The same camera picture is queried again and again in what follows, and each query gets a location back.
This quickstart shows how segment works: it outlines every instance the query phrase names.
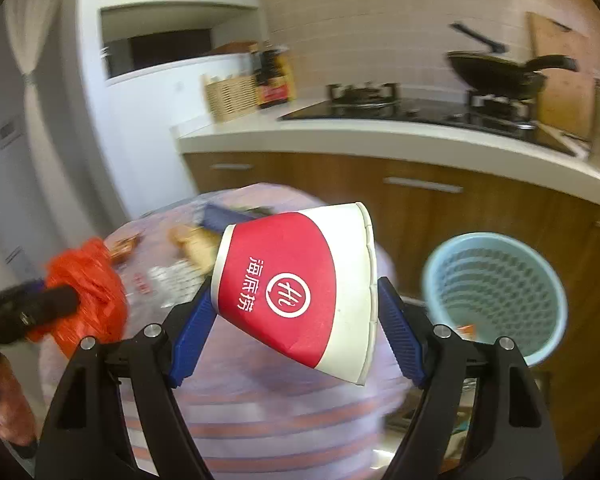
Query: kitchen counter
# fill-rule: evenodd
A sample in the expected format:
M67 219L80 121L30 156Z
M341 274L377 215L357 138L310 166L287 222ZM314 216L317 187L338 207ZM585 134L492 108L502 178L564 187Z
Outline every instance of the kitchen counter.
M381 120L293 120L282 115L321 100L298 100L227 123L172 133L180 153L300 152L375 156L489 173L600 205L600 172L577 156L467 128Z

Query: plastic basket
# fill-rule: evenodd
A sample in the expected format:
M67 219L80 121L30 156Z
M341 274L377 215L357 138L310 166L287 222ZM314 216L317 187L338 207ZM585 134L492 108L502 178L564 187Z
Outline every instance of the plastic basket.
M452 238L431 254L422 281L433 323L472 324L485 343L509 336L528 365L544 360L564 335L567 300L560 279L540 254L513 238Z

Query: wall tile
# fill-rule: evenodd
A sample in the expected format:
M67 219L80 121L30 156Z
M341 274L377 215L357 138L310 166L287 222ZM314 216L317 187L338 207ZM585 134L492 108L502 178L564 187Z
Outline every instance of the wall tile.
M292 49L301 94L337 80L398 81L462 92L449 50L481 50L448 27L456 20L510 45L507 57L531 56L527 11L587 34L598 53L600 12L590 0L264 0L272 40Z

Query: red plastic bag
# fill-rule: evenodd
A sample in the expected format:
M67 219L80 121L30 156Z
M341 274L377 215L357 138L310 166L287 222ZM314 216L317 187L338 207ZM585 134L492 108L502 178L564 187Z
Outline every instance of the red plastic bag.
M29 339L39 341L50 333L67 357L88 335L101 343L122 339L127 314L125 289L102 240L92 238L80 249L59 254L47 269L46 286L71 285L80 296L80 305L76 314L33 330Z

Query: hand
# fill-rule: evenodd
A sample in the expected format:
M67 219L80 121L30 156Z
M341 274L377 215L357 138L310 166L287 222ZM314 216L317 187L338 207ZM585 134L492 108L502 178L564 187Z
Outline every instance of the hand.
M27 446L36 437L36 419L5 357L0 359L0 438Z

